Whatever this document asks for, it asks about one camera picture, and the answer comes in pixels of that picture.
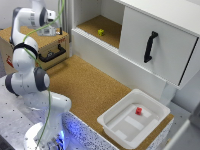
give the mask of brown box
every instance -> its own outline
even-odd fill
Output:
[[[20,32],[23,34],[28,34],[30,31],[32,31],[32,29],[28,29],[27,27],[21,27],[20,30]],[[16,72],[12,65],[13,45],[9,43],[10,36],[11,27],[0,31],[0,52],[6,74]],[[38,61],[44,70],[55,66],[69,57],[69,35],[66,32],[63,32],[63,35],[56,35],[53,37],[41,37],[38,36],[37,33],[33,33],[30,36],[38,43],[38,53],[42,56],[38,57]],[[55,53],[61,53],[61,51],[63,52],[62,55],[48,62],[43,62],[47,60],[47,58],[50,58],[50,56],[55,55]]]

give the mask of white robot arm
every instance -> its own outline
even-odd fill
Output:
[[[30,108],[51,108],[47,126],[37,150],[45,149],[42,147],[46,147],[48,150],[55,149],[54,146],[49,147],[47,143],[52,140],[55,142],[57,135],[62,132],[62,113],[70,110],[71,100],[63,95],[53,92],[49,95],[47,91],[50,84],[48,74],[42,68],[35,68],[35,59],[37,59],[38,55],[37,42],[31,37],[27,37],[23,42],[25,35],[20,33],[20,27],[28,26],[38,28],[52,22],[55,18],[56,13],[47,10],[43,0],[32,0],[32,9],[16,8],[13,11],[10,42],[15,46],[13,50],[13,66],[18,72],[7,75],[5,80],[6,88],[11,93],[22,96],[24,98],[24,103]],[[51,27],[44,28],[43,31],[38,34],[42,35],[45,32],[45,29],[49,30],[50,28],[51,31],[54,32],[56,31],[55,27],[57,25],[58,23],[55,22]],[[43,34],[43,36],[45,35],[54,36],[55,34],[48,32],[47,34]],[[44,126],[34,137],[33,141],[36,140],[35,142],[31,142],[31,145],[25,144],[25,149],[28,149],[28,147],[31,149],[32,147],[32,149],[35,150],[43,128]],[[62,145],[62,148],[65,149],[66,145],[64,142]]]

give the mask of cabinet door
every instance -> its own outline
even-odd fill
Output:
[[[144,63],[147,42],[152,32],[158,33],[158,36],[150,46],[152,59]],[[119,53],[178,85],[196,40],[197,37],[191,34],[126,7]]]

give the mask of small yellow sponge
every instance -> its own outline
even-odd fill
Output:
[[[104,30],[102,30],[102,29],[98,30],[98,34],[99,34],[99,36],[103,36],[104,35]]]

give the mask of white device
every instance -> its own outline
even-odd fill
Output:
[[[24,103],[30,108],[46,110],[51,107],[49,119],[37,150],[66,149],[65,137],[63,137],[62,113],[70,110],[71,100],[53,92],[49,95],[47,91],[50,84],[48,74],[41,68],[35,68],[35,60],[24,50],[26,48],[37,58],[37,42],[31,37],[27,37],[23,42],[25,35],[20,33],[20,27],[38,28],[52,22],[55,18],[56,13],[45,8],[44,0],[32,0],[32,9],[16,8],[13,11],[10,42],[15,46],[13,66],[18,72],[7,75],[6,88],[11,93],[22,96]],[[55,36],[56,27],[58,27],[57,22],[38,31],[38,35]],[[25,150],[36,149],[44,125],[40,125],[37,129],[36,126],[32,127],[31,131],[28,131],[25,135]]]

